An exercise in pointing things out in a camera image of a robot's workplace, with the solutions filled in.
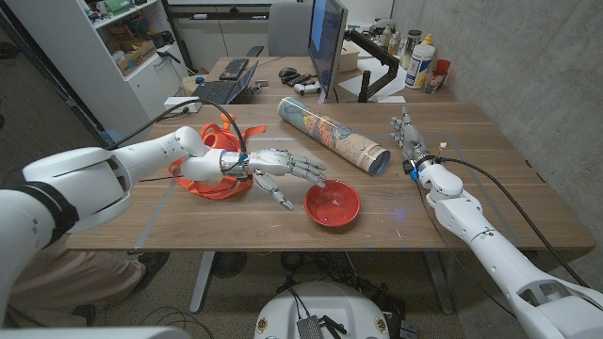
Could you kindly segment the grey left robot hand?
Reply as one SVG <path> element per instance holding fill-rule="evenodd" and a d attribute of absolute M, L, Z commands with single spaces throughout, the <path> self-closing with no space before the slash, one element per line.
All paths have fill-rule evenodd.
<path fill-rule="evenodd" d="M 266 149 L 249 154 L 244 162 L 244 168 L 253 176 L 253 180 L 285 209 L 292 211 L 294 205 L 280 190 L 271 175 L 293 176 L 307 180 L 309 183 L 324 188 L 326 167 L 310 158 L 295 155 L 289 151 Z"/>

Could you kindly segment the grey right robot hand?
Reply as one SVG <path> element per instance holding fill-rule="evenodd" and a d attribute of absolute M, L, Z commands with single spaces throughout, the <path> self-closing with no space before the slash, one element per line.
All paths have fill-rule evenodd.
<path fill-rule="evenodd" d="M 434 156 L 430 155 L 424 137 L 413 124 L 409 109 L 404 106 L 402 116 L 392 117 L 390 125 L 393 127 L 391 137 L 399 144 L 405 158 L 402 162 L 404 173 L 418 176 L 432 164 Z"/>

